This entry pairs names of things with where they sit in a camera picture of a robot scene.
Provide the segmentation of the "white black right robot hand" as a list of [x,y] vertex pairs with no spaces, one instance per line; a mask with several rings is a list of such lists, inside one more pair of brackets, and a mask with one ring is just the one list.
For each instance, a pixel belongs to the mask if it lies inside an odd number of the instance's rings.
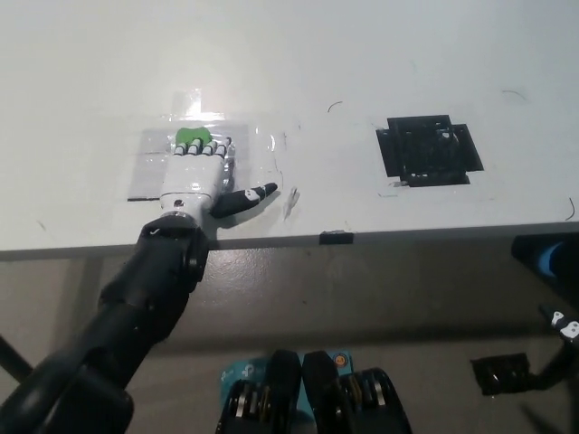
[[578,321],[566,316],[563,312],[547,305],[540,305],[539,312],[546,322],[564,340],[574,342],[578,338]]

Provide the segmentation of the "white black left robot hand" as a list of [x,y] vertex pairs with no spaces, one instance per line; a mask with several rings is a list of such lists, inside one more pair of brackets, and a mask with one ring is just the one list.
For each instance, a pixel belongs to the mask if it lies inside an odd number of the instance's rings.
[[248,211],[278,190],[267,183],[227,193],[231,143],[230,138],[223,143],[195,138],[176,145],[159,194],[163,217],[183,217],[200,226],[207,216],[222,219]]

